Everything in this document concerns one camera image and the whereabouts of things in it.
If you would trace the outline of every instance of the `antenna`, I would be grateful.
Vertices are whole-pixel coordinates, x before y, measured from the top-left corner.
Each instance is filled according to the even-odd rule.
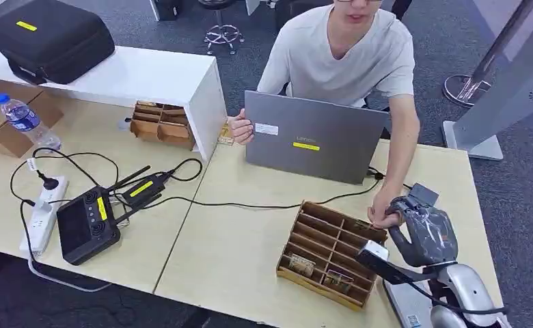
[[[140,174],[148,171],[150,169],[150,166],[147,165],[145,167],[142,167],[141,169],[137,170],[136,172],[134,172],[133,174],[130,174],[129,176],[121,179],[121,181],[115,183],[114,185],[112,185],[111,187],[109,187],[108,189],[105,189],[104,192],[105,193],[108,193],[112,190],[115,190],[117,188],[120,188],[121,186],[123,186],[126,182],[128,182],[129,180],[132,180],[133,178],[139,176]]]
[[[147,205],[150,205],[153,201],[157,200],[158,198],[162,197],[162,194],[159,193],[158,195],[155,195],[154,197],[150,198],[149,201],[144,202],[140,204],[139,206],[132,208],[129,212],[123,214],[121,217],[118,217],[115,220],[115,224],[120,224],[120,222],[123,222],[125,219],[128,219],[130,216],[132,216],[134,213],[136,213],[138,210],[141,210],[142,208],[146,207]]]

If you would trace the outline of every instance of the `white power strip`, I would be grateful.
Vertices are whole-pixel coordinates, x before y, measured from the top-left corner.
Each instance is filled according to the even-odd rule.
[[[51,178],[59,181],[57,188],[53,190],[46,190],[43,188],[41,190],[41,195],[39,199],[45,202],[52,202],[54,200],[62,200],[66,194],[66,190],[69,184],[69,181],[65,176],[52,176]],[[57,218],[57,210],[63,203],[52,203],[51,211],[45,212],[43,210],[33,210],[31,214],[31,219],[27,225],[27,231],[29,231],[29,238],[31,239],[31,250],[35,256],[41,255],[47,247],[49,242],[49,237],[53,231],[53,226],[55,226],[55,219]],[[25,254],[29,255],[29,248],[27,246],[27,237],[25,232],[23,232],[23,239],[21,239],[21,244],[19,249]]]

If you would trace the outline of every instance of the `white shelf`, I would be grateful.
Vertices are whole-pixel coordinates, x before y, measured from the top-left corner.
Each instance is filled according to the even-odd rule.
[[[24,83],[0,53],[0,80]],[[117,46],[112,56],[70,84],[45,83],[61,95],[110,105],[136,100],[184,107],[202,158],[209,160],[226,120],[216,59]]]

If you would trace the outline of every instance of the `white t-shirt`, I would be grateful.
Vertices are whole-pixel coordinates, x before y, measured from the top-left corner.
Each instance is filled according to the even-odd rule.
[[[413,41],[390,12],[379,10],[367,34],[342,59],[327,39],[333,5],[314,8],[281,29],[257,91],[361,107],[375,87],[386,97],[413,95]]]

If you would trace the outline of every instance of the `white cable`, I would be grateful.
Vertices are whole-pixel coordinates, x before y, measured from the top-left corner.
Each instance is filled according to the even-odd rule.
[[[58,284],[61,284],[61,285],[64,285],[64,286],[67,286],[67,287],[71,287],[71,288],[74,288],[74,289],[77,289],[77,290],[80,290],[82,292],[99,292],[100,290],[102,289],[106,289],[108,287],[111,286],[111,284],[105,284],[104,286],[101,286],[100,288],[95,288],[95,289],[87,289],[87,288],[83,288],[83,287],[79,287],[79,286],[75,286],[74,284],[70,284],[68,282],[63,282],[59,279],[55,279],[53,277],[49,277],[48,275],[44,275],[43,273],[37,271],[34,267],[33,267],[33,260],[31,259],[31,256],[29,256],[29,258],[27,259],[27,264],[29,265],[29,270],[36,276],[38,276],[39,278],[43,278],[43,279],[47,279],[49,280],[50,282],[57,282]]]

